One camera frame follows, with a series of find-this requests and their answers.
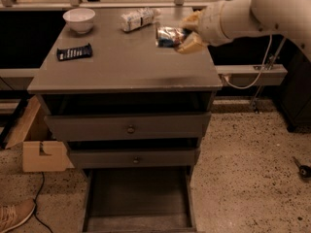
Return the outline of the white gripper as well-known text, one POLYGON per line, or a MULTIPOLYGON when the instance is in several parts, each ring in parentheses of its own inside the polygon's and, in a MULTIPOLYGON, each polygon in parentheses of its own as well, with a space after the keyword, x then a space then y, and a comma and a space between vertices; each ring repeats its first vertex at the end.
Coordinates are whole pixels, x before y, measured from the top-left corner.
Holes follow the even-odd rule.
POLYGON ((221 15, 224 0, 210 3, 202 11, 194 11, 187 17, 184 17, 180 26, 192 32, 185 41, 176 48, 180 54, 195 53, 205 50, 207 45, 218 47, 231 43, 232 40, 227 38, 222 30, 221 15))

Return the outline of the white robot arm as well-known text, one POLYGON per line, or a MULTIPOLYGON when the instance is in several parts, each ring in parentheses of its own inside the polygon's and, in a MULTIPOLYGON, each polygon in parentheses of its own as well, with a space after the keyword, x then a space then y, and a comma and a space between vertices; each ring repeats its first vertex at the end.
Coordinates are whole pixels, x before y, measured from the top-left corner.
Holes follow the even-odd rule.
POLYGON ((184 17, 180 26, 190 35, 177 47, 179 53, 279 34, 311 59, 311 0, 219 0, 184 17))

